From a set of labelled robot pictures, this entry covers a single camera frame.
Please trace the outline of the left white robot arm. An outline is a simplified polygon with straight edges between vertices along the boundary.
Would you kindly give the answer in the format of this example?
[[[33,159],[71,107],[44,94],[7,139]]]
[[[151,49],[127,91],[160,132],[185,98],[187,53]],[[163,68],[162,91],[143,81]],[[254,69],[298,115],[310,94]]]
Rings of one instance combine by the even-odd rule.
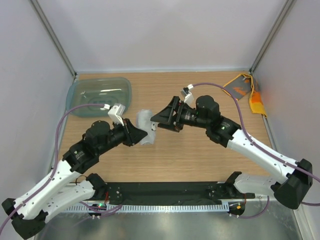
[[[99,162],[99,157],[120,144],[131,147],[148,133],[135,127],[128,118],[123,123],[110,125],[96,121],[72,145],[54,168],[27,193],[7,198],[2,207],[15,231],[24,239],[37,235],[57,214],[68,207],[88,199],[101,200],[108,187],[96,173],[91,173],[70,190],[61,190],[73,179],[80,177]]]

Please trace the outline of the grey panda towel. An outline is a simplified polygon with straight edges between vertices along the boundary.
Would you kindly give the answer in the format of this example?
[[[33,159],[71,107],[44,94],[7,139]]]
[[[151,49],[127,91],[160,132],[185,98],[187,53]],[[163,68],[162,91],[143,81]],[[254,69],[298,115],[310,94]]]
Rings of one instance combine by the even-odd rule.
[[[141,145],[153,145],[156,140],[156,123],[151,121],[153,113],[150,109],[142,109],[136,114],[136,127],[146,131],[147,136],[139,143]]]

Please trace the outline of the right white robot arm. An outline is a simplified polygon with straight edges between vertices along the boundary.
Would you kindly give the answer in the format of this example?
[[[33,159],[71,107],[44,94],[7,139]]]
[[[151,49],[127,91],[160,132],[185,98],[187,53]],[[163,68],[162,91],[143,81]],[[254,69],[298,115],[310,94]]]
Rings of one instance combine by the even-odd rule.
[[[205,129],[212,142],[244,155],[270,173],[269,177],[237,173],[225,185],[231,198],[242,193],[272,195],[283,206],[296,210],[313,184],[313,167],[308,160],[289,158],[256,140],[242,126],[222,116],[219,104],[209,95],[198,97],[194,108],[174,96],[151,121],[173,132],[185,125]]]

